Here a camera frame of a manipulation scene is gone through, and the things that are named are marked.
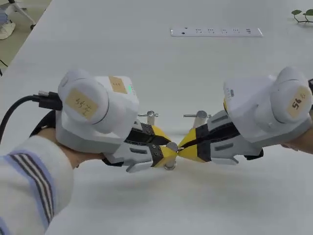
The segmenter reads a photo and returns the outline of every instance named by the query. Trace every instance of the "metal screw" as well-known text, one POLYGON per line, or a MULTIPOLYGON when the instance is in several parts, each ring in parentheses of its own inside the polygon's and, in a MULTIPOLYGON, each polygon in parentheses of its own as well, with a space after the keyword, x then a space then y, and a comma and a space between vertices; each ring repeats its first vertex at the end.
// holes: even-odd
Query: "metal screw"
POLYGON ((158 117, 158 114, 151 110, 147 114, 138 114, 138 117, 158 117))
MULTIPOLYGON (((192 118, 192 117, 193 117, 193 118, 196 118, 197 115, 196 115, 196 114, 184 114, 183 117, 184 117, 184 118, 187 118, 187 117, 188 117, 188 118, 192 118)), ((206 116, 206 118, 211 118, 211 117, 212 117, 212 115, 210 115, 210 114, 206 116)))

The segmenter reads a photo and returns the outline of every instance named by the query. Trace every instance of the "floor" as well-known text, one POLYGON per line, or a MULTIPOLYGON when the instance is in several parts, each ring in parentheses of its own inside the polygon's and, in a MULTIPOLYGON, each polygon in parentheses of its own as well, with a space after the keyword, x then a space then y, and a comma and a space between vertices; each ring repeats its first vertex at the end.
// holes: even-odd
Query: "floor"
MULTIPOLYGON (((22 0, 27 7, 28 14, 38 21, 51 0, 22 0)), ((0 0, 0 5, 7 3, 7 0, 0 0)), ((10 64, 16 53, 19 51, 24 41, 30 34, 31 23, 21 14, 14 12, 9 16, 10 20, 16 23, 16 28, 12 35, 5 40, 0 40, 0 59, 6 64, 10 64)), ((5 66, 0 64, 0 69, 5 72, 5 66)))

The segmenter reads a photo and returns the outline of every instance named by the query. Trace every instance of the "plant leaf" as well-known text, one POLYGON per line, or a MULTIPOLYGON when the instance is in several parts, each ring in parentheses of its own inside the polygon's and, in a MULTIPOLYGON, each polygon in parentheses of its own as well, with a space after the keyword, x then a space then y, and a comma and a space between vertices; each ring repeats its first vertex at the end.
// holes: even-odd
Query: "plant leaf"
POLYGON ((313 9, 309 9, 307 10, 307 12, 305 13, 306 16, 313 16, 313 9))
POLYGON ((294 10, 292 11, 291 13, 296 16, 296 15, 299 15, 302 11, 301 10, 294 10))

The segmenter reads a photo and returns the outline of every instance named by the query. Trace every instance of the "white sneaker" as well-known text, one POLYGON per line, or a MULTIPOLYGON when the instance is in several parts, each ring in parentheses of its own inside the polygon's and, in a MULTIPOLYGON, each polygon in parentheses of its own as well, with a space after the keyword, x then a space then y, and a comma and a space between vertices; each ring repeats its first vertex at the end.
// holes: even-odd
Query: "white sneaker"
POLYGON ((11 36, 15 29, 15 23, 8 21, 7 23, 0 26, 0 40, 6 39, 11 36))

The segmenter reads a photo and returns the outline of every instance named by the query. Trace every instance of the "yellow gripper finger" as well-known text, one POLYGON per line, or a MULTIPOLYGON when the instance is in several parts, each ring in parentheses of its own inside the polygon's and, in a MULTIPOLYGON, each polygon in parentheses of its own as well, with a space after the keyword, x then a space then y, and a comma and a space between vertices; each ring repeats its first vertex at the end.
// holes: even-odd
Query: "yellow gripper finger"
POLYGON ((178 156, 200 163, 206 162, 198 157, 198 148, 196 144, 179 151, 178 156))
POLYGON ((171 139, 160 128, 158 128, 157 126, 153 126, 153 125, 151 127, 156 136, 163 137, 164 139, 167 139, 169 142, 171 142, 171 139))
POLYGON ((165 146, 157 146, 151 153, 153 158, 152 167, 164 166, 168 161, 175 160, 177 156, 177 152, 165 146))
POLYGON ((182 139, 182 141, 179 143, 178 147, 182 147, 183 145, 194 141, 196 139, 196 129, 191 129, 189 133, 182 139))

